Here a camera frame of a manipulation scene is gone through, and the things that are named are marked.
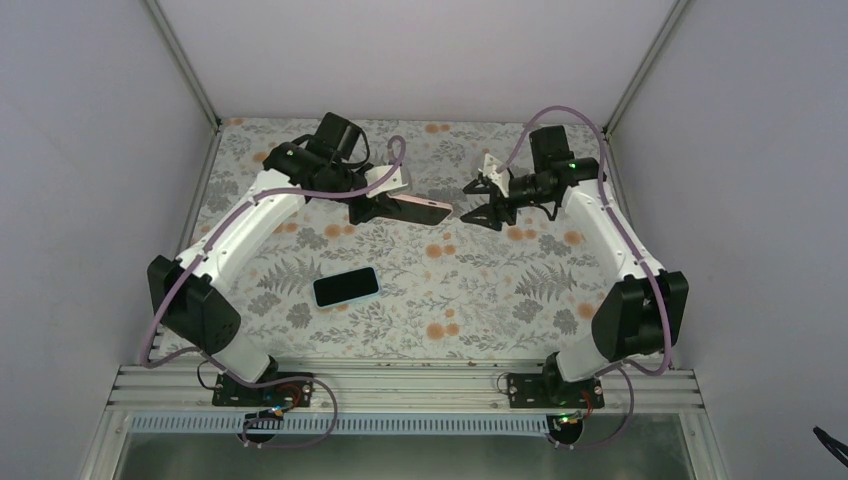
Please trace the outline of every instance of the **glass panel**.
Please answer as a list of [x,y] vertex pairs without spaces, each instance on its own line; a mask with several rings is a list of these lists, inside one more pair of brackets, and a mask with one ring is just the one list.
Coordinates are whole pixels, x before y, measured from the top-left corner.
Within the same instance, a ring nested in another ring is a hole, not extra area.
[[[604,438],[620,422],[611,415],[589,419],[580,443]],[[528,437],[336,435],[317,447],[274,451],[244,448],[235,435],[132,434],[119,475],[123,480],[298,477],[640,480],[692,475],[676,415],[637,415],[621,439],[588,452],[554,450],[547,441]]]

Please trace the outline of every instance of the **cable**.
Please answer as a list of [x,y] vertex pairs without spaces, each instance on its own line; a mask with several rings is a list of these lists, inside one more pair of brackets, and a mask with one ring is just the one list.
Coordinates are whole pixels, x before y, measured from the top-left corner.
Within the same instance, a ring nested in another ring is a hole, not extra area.
[[205,388],[206,390],[211,390],[214,392],[215,390],[217,390],[217,388],[207,386],[206,383],[203,382],[203,377],[200,376],[200,367],[207,363],[209,363],[209,360],[204,360],[197,364],[197,382],[200,383],[200,386]]
[[509,375],[509,372],[503,372],[502,374],[498,375],[498,378],[495,379],[495,388],[498,390],[498,393],[509,395],[509,390],[501,390],[501,379],[504,375]]
[[580,391],[580,395],[582,395],[583,399],[586,400],[586,416],[583,418],[589,418],[592,415],[592,412],[595,410],[594,407],[592,407],[592,397],[590,397],[588,393],[582,390]]
[[[392,150],[392,145],[394,143],[397,143],[397,142],[400,142],[400,152],[398,153],[397,156],[395,156],[394,151]],[[358,190],[353,190],[353,191],[350,191],[350,192],[339,192],[339,193],[317,192],[317,191],[311,191],[311,190],[302,190],[300,188],[272,188],[272,189],[263,190],[262,192],[257,193],[256,195],[254,195],[252,201],[248,200],[247,202],[239,205],[238,208],[233,210],[232,213],[230,213],[230,215],[221,223],[221,225],[217,229],[215,229],[215,231],[209,237],[209,240],[206,242],[206,245],[203,246],[202,254],[198,255],[197,257],[194,258],[194,260],[191,261],[191,263],[186,267],[186,269],[183,271],[183,273],[177,278],[177,280],[171,286],[170,290],[168,290],[168,293],[165,294],[165,298],[162,299],[162,303],[159,305],[159,308],[156,309],[156,313],[153,315],[153,322],[151,322],[150,327],[147,329],[147,334],[145,336],[145,338],[147,340],[144,343],[144,348],[142,349],[140,359],[139,359],[140,360],[139,363],[141,363],[141,365],[143,367],[151,369],[151,368],[156,368],[156,367],[159,367],[161,365],[164,365],[164,364],[170,362],[171,360],[173,360],[173,359],[175,359],[175,358],[177,358],[181,355],[185,355],[186,353],[193,353],[193,352],[199,352],[200,351],[200,349],[197,348],[197,347],[186,347],[186,348],[182,348],[180,350],[177,350],[176,352],[173,352],[169,355],[166,355],[165,357],[163,357],[159,360],[156,360],[156,361],[150,361],[149,358],[148,358],[148,353],[150,352],[150,349],[153,346],[153,339],[156,336],[156,329],[159,327],[159,324],[162,322],[162,318],[165,316],[165,313],[168,311],[168,307],[171,305],[171,302],[174,301],[174,297],[176,297],[177,292],[179,292],[180,288],[182,288],[183,284],[188,280],[189,276],[191,276],[194,269],[196,269],[197,266],[200,265],[200,262],[203,261],[205,254],[209,253],[209,251],[212,250],[212,248],[215,246],[215,243],[218,241],[219,238],[221,238],[221,236],[224,234],[224,232],[227,230],[227,228],[230,225],[232,225],[233,222],[235,222],[236,219],[242,213],[244,213],[250,207],[254,206],[254,202],[259,202],[260,200],[263,200],[267,197],[271,197],[271,196],[274,196],[274,195],[283,195],[283,194],[305,195],[305,196],[309,196],[309,197],[324,198],[324,199],[329,199],[329,200],[340,200],[340,199],[353,198],[353,197],[358,197],[360,195],[364,195],[364,194],[370,192],[371,190],[374,190],[374,189],[380,187],[381,185],[383,185],[387,181],[389,181],[389,179],[392,177],[392,175],[394,175],[394,173],[401,167],[401,164],[403,163],[403,159],[406,156],[406,140],[404,140],[404,138],[401,137],[400,135],[395,135],[395,136],[393,136],[392,138],[389,139],[388,146],[389,146],[389,158],[390,158],[390,161],[392,163],[392,168],[390,168],[389,171],[386,172],[385,175],[380,177],[379,180],[377,180],[376,182],[374,182],[371,185],[360,188]]]
[[365,160],[362,160],[362,161],[359,161],[359,162],[352,162],[352,163],[343,163],[343,162],[339,161],[340,165],[344,165],[345,167],[347,167],[351,170],[365,165],[366,163],[368,163],[368,160],[371,159],[371,146],[368,145],[368,135],[366,135],[365,130],[363,130],[361,128],[359,128],[359,133],[362,134],[362,140],[365,141]]
[[296,407],[300,403],[300,396],[303,391],[297,385],[293,383],[277,385],[277,388],[275,390],[277,390],[278,392],[282,392],[283,390],[289,390],[294,392],[294,395],[292,395],[292,408]]
[[541,209],[543,212],[545,212],[545,215],[548,216],[549,221],[553,222],[554,220],[556,220],[556,214],[557,214],[557,211],[559,210],[559,205],[554,205],[554,213],[551,213],[547,208],[545,208],[544,205],[540,205],[538,203],[534,203],[530,206],[536,207],[538,209]]
[[[633,420],[633,409],[636,407],[636,397],[633,395],[633,383],[630,381],[630,377],[627,373],[622,370],[620,367],[617,368],[619,372],[624,376],[624,380],[627,382],[627,390],[630,391],[630,408],[627,410],[627,416],[624,417],[624,422],[621,423],[621,426],[618,427],[618,430],[615,431],[612,435],[601,440],[600,442],[590,443],[589,445],[566,445],[565,447],[568,450],[594,450],[596,448],[606,447],[610,443],[616,441],[621,434],[624,433],[625,430],[630,426],[630,422]],[[554,448],[559,448],[561,443],[559,443],[554,437],[551,436],[550,433],[545,432],[545,437],[549,442],[554,444]]]
[[[627,230],[624,228],[624,225],[621,223],[621,220],[613,212],[613,209],[610,208],[609,198],[607,197],[606,188],[604,187],[604,170],[607,164],[607,151],[606,151],[606,143],[604,142],[604,137],[601,134],[598,127],[589,120],[589,117],[583,115],[579,111],[571,108],[564,107],[562,105],[551,105],[550,107],[543,108],[539,110],[536,115],[533,115],[533,118],[527,122],[527,125],[524,127],[524,131],[521,132],[521,136],[518,138],[518,143],[515,144],[515,148],[512,149],[512,153],[509,154],[509,158],[506,162],[498,167],[498,172],[503,172],[509,165],[515,160],[515,157],[518,155],[518,150],[521,149],[521,145],[524,143],[524,139],[527,137],[527,134],[534,127],[536,122],[546,113],[560,111],[560,112],[568,112],[575,117],[579,118],[583,123],[586,124],[595,135],[595,139],[598,141],[598,148],[600,150],[600,166],[598,168],[598,193],[601,196],[601,204],[603,210],[607,212],[610,221],[615,226],[615,229],[621,234],[621,238],[624,239],[624,243],[627,244],[627,247],[630,249],[630,253],[636,258],[636,261],[639,263],[639,266],[642,267],[642,271],[645,272],[645,276],[648,278],[648,283],[651,285],[651,290],[654,293],[654,298],[657,301],[657,309],[660,313],[660,322],[662,323],[663,328],[663,360],[660,366],[656,370],[650,370],[644,366],[642,366],[639,362],[635,360],[625,359],[624,363],[633,365],[637,370],[644,373],[645,375],[649,375],[652,377],[657,377],[665,373],[668,370],[668,366],[671,363],[671,325],[668,320],[668,310],[666,309],[665,302],[663,301],[662,290],[660,289],[659,283],[657,283],[657,279],[654,278],[653,272],[651,272],[651,268],[648,266],[645,261],[645,257],[642,255],[642,252],[636,247],[636,243],[630,238],[630,235],[627,233]],[[609,367],[601,370],[595,375],[602,375],[603,373],[609,372],[612,369],[616,368],[618,364],[610,365]]]
[[[400,143],[400,152],[398,153],[397,156],[395,156],[394,150],[392,149],[392,145],[394,143],[398,143],[398,142]],[[147,340],[144,342],[144,349],[141,352],[141,356],[140,356],[141,365],[144,366],[145,368],[152,369],[152,368],[159,367],[159,366],[161,366],[165,363],[168,363],[171,360],[179,357],[180,355],[184,355],[184,354],[190,353],[190,352],[200,352],[201,356],[203,356],[203,358],[206,359],[209,363],[214,365],[219,370],[223,371],[227,376],[232,378],[236,383],[238,383],[238,384],[240,384],[244,387],[247,387],[247,388],[253,388],[253,389],[266,388],[266,387],[271,387],[271,386],[274,386],[274,385],[280,385],[280,384],[283,384],[283,383],[290,383],[290,382],[293,382],[293,381],[314,382],[314,383],[318,384],[319,386],[321,386],[322,388],[324,388],[324,390],[327,391],[327,395],[330,396],[330,400],[332,401],[332,404],[333,404],[333,419],[330,422],[329,428],[327,428],[326,432],[324,432],[320,436],[318,436],[318,437],[316,437],[316,438],[314,438],[310,441],[303,442],[303,443],[300,443],[300,444],[292,444],[292,445],[274,445],[274,446],[270,446],[270,448],[291,449],[291,448],[309,447],[309,446],[312,446],[312,445],[315,445],[315,444],[321,442],[322,440],[324,440],[325,438],[330,436],[330,433],[332,433],[332,431],[336,428],[336,423],[337,423],[338,418],[339,418],[339,404],[338,404],[338,400],[336,399],[335,394],[330,389],[330,387],[326,383],[324,383],[323,381],[321,381],[317,378],[293,376],[293,377],[280,378],[280,379],[277,379],[277,380],[274,380],[274,381],[271,381],[271,382],[251,383],[251,382],[248,382],[248,381],[240,378],[238,375],[235,375],[234,373],[230,372],[223,364],[221,364],[220,362],[218,362],[217,360],[212,358],[210,355],[207,355],[206,353],[201,352],[200,349],[197,348],[197,347],[182,348],[180,350],[177,350],[176,352],[173,352],[169,355],[166,355],[165,357],[163,357],[159,360],[153,361],[153,362],[151,362],[149,360],[148,354],[150,352],[151,347],[153,346],[153,339],[156,336],[156,330],[159,327],[159,324],[162,322],[162,318],[165,316],[165,312],[168,311],[168,307],[170,306],[171,302],[174,300],[174,297],[177,295],[177,292],[179,292],[180,288],[182,288],[183,284],[186,282],[186,280],[188,280],[188,277],[197,268],[197,266],[200,264],[200,262],[203,261],[205,255],[207,253],[209,253],[209,251],[214,246],[215,242],[217,242],[218,239],[221,238],[221,235],[224,234],[226,229],[230,225],[232,225],[233,222],[235,222],[235,220],[239,217],[239,215],[241,215],[248,208],[253,206],[254,202],[259,202],[260,200],[267,198],[267,197],[270,197],[270,196],[283,195],[283,194],[305,195],[305,196],[310,196],[310,197],[314,197],[314,198],[325,198],[325,199],[331,199],[331,200],[353,198],[353,197],[357,197],[357,196],[360,196],[360,195],[364,195],[364,194],[370,192],[371,190],[374,190],[374,189],[380,187],[382,184],[386,183],[389,180],[389,178],[391,178],[392,175],[394,175],[394,173],[401,167],[401,165],[403,163],[403,159],[406,156],[406,140],[404,140],[404,138],[400,135],[394,135],[389,139],[388,147],[389,147],[389,159],[390,159],[390,162],[392,163],[392,168],[390,168],[389,171],[386,172],[386,174],[383,175],[376,182],[374,182],[373,184],[368,185],[364,188],[360,188],[358,190],[353,190],[351,192],[340,192],[340,193],[316,192],[316,191],[310,191],[310,190],[303,190],[303,189],[300,189],[300,188],[273,188],[273,189],[269,189],[269,190],[264,190],[264,191],[256,194],[253,197],[252,200],[243,203],[238,208],[233,210],[233,212],[223,222],[221,222],[221,225],[215,230],[215,232],[212,233],[212,235],[209,237],[209,240],[206,242],[206,245],[203,246],[202,253],[197,255],[194,258],[194,260],[192,260],[191,263],[186,267],[186,269],[183,271],[183,273],[177,278],[177,280],[174,282],[174,284],[171,286],[171,288],[165,294],[165,298],[162,299],[162,303],[159,305],[159,308],[156,309],[156,313],[153,315],[153,321],[151,322],[150,327],[147,330]],[[247,428],[249,428],[249,426],[250,426],[250,422],[248,422],[246,424],[245,430]],[[257,444],[257,443],[250,442],[250,441],[245,441],[245,446],[249,446],[251,444],[257,446],[258,448],[261,448],[261,444]]]

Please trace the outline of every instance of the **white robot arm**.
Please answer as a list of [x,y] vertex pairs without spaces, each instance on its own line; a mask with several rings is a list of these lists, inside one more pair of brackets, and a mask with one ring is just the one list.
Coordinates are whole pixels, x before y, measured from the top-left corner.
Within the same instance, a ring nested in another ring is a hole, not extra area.
[[[302,137],[272,150],[265,170],[209,233],[175,260],[154,259],[148,267],[148,283],[154,309],[167,309],[162,324],[246,382],[273,376],[276,364],[248,340],[240,315],[225,295],[273,230],[309,202],[310,197],[297,192],[311,191],[311,195],[320,193],[348,203],[353,224],[396,215],[402,209],[387,193],[409,184],[403,168],[341,163],[350,156],[359,133],[355,125],[328,113],[316,134],[308,136],[305,148],[299,145],[305,140]],[[177,279],[190,269],[173,300],[163,307]]]
[[[554,220],[564,206],[566,215],[595,250],[612,287],[595,312],[591,335],[551,354],[539,378],[543,385],[533,393],[537,398],[546,397],[551,405],[563,405],[579,400],[581,392],[592,391],[598,372],[633,355],[664,349],[664,315],[671,344],[676,343],[689,285],[682,273],[666,272],[648,253],[623,221],[614,198],[607,205],[602,203],[599,176],[602,182],[606,179],[598,162],[575,159],[562,126],[534,131],[530,143],[535,173],[522,177],[505,172],[503,164],[491,155],[484,156],[478,178],[463,191],[488,194],[489,202],[463,215],[462,221],[500,230],[503,223],[515,224],[519,208],[542,208]],[[543,206],[551,202],[553,213]]]

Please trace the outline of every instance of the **black smartphone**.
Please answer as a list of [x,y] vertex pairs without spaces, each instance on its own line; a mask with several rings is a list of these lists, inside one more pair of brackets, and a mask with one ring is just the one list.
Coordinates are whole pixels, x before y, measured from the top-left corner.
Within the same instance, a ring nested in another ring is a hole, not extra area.
[[453,212],[449,203],[436,202],[410,195],[389,195],[400,206],[400,211],[380,215],[383,218],[436,226]]
[[330,308],[336,305],[380,293],[380,282],[374,267],[360,268],[319,278],[312,282],[315,303],[318,308]]

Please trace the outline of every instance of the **gray wall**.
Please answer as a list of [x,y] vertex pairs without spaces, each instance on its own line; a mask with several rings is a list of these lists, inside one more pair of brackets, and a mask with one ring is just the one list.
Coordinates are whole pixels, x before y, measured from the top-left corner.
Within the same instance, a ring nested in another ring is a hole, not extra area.
[[602,124],[674,0],[161,3],[223,116]]
[[732,478],[844,478],[848,3],[695,1],[613,145]]
[[0,6],[0,478],[78,474],[210,135],[140,1]]

